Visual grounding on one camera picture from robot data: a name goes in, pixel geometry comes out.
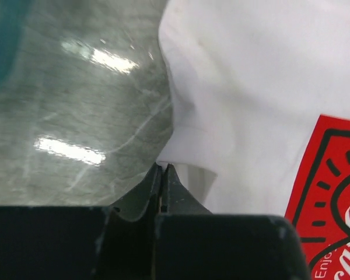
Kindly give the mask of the white t shirt red print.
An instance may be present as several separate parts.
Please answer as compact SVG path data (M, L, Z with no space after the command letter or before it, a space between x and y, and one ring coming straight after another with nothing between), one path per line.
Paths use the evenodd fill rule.
M350 1L169 1L157 162L216 213L273 214L313 279L350 279Z

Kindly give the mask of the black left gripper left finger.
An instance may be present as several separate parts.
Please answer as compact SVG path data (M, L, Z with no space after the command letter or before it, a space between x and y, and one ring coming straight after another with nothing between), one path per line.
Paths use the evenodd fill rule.
M108 206L0 206L0 279L148 279L161 175Z

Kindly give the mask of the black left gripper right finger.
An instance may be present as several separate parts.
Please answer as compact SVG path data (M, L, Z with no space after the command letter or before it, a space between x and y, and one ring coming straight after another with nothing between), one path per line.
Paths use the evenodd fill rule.
M180 183L172 165L163 174L154 233L155 279L310 278L288 220L213 214Z

